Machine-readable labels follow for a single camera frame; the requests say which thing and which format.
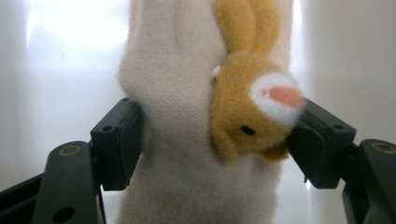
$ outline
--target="orange fur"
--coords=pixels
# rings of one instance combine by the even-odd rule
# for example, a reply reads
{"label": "orange fur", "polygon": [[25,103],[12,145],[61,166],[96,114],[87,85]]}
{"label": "orange fur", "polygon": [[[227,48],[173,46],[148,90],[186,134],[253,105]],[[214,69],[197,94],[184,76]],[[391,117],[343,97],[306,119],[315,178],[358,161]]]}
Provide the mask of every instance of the orange fur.
{"label": "orange fur", "polygon": [[[249,96],[257,78],[281,72],[269,60],[279,33],[278,12],[272,0],[216,0],[215,6],[229,51],[212,93],[211,134],[218,154],[225,161],[247,152],[267,161],[283,160],[288,150],[282,143],[291,127],[263,114]],[[276,94],[299,107],[301,95],[293,88],[282,86]],[[287,91],[283,95],[279,90]]]}

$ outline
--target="white wall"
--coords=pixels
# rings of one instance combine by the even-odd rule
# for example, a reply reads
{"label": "white wall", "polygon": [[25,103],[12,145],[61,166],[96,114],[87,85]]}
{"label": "white wall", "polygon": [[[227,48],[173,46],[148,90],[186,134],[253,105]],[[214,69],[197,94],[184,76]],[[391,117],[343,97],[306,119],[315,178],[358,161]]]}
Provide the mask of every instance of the white wall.
{"label": "white wall", "polygon": [[[357,143],[396,142],[396,3],[295,3],[290,67],[306,96],[357,128]],[[91,128],[123,96],[116,73],[127,5],[0,1],[0,190],[42,173],[60,144],[89,141]],[[342,185],[316,190],[303,177],[285,162],[276,223],[346,223]],[[109,219],[117,198],[106,194]]]}

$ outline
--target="pink nose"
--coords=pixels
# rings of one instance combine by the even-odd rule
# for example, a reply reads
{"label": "pink nose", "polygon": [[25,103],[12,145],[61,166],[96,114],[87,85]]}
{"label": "pink nose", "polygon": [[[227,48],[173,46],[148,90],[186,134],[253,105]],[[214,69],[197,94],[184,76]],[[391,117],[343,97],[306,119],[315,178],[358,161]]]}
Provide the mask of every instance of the pink nose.
{"label": "pink nose", "polygon": [[269,97],[278,101],[284,105],[297,108],[303,103],[303,97],[300,92],[291,87],[273,87],[269,91],[264,91],[264,94],[268,94]]}

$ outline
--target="stuffed toy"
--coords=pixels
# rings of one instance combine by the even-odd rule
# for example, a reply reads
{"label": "stuffed toy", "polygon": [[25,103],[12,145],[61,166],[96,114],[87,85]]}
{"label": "stuffed toy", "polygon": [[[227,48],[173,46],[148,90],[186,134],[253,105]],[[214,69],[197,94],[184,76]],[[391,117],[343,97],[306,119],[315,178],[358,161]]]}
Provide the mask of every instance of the stuffed toy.
{"label": "stuffed toy", "polygon": [[[274,161],[285,158],[282,140],[300,103],[294,82],[281,75],[291,4],[132,1],[120,84],[141,104],[145,124],[118,223],[272,222],[281,171]],[[240,69],[246,76],[233,77]],[[265,109],[273,105],[262,98],[267,93],[282,106]]]}
{"label": "stuffed toy", "polygon": [[296,81],[269,58],[279,33],[272,0],[216,0],[229,55],[214,71],[212,135],[222,159],[252,152],[287,158],[286,136],[303,105]]}

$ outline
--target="bright light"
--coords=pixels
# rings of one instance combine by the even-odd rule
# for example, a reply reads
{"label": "bright light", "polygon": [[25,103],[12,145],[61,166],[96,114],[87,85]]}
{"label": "bright light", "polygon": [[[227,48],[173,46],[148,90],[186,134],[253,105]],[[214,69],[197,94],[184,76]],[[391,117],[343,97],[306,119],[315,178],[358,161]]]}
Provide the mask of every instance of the bright light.
{"label": "bright light", "polygon": [[34,1],[28,21],[27,44],[35,29],[40,29],[59,41],[87,48],[105,49],[118,45],[128,35],[128,21],[120,18],[119,11],[115,12],[116,6],[122,3],[125,0]]}
{"label": "bright light", "polygon": [[300,0],[294,0],[293,4],[293,20],[295,25],[301,26],[303,24],[303,16],[301,14]]}
{"label": "bright light", "polygon": [[306,182],[305,182],[305,186],[306,186],[306,190],[310,190],[311,187],[312,187],[312,184],[311,184],[311,182],[309,182],[308,179],[307,179]]}

